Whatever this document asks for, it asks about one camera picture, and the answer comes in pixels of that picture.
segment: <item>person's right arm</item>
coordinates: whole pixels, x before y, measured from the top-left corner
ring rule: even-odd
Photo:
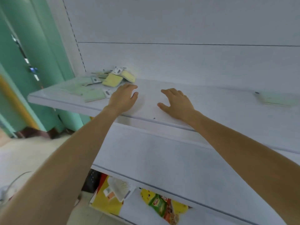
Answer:
[[[170,106],[158,107],[201,134],[288,225],[300,224],[300,166],[265,145],[195,110],[186,95],[162,90]]]

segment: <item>person's left arm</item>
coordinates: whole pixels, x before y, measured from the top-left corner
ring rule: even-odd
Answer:
[[[112,123],[137,100],[137,92],[131,97],[136,88],[120,86],[108,106],[63,143],[17,192],[0,215],[0,224],[65,225]]]

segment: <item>hand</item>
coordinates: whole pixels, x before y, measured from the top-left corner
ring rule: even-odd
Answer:
[[[110,109],[117,116],[130,110],[137,100],[138,92],[135,92],[132,97],[132,91],[137,89],[136,85],[124,84],[120,86],[111,96],[108,105],[104,109]]]
[[[170,106],[159,102],[157,106],[171,117],[187,122],[190,115],[195,111],[192,103],[182,91],[177,91],[175,88],[161,90],[170,102]]]

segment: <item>person's left hand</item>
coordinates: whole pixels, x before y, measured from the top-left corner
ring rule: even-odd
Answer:
[[[116,112],[116,115],[130,110],[137,100],[137,91],[132,95],[132,91],[137,89],[136,85],[124,84],[120,86],[111,96],[108,105],[105,109],[110,109],[112,112]]]

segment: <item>yellow stripe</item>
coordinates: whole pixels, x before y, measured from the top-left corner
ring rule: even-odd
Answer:
[[[5,79],[1,75],[0,75],[0,90],[6,96],[6,98],[8,98],[8,100],[11,102],[11,104],[16,109],[16,111],[24,119],[26,124],[29,127],[39,130],[40,128],[38,127],[33,117],[30,115],[30,113],[27,111],[23,103],[19,100],[17,95],[14,93],[14,91],[10,88],[9,84],[5,81]]]

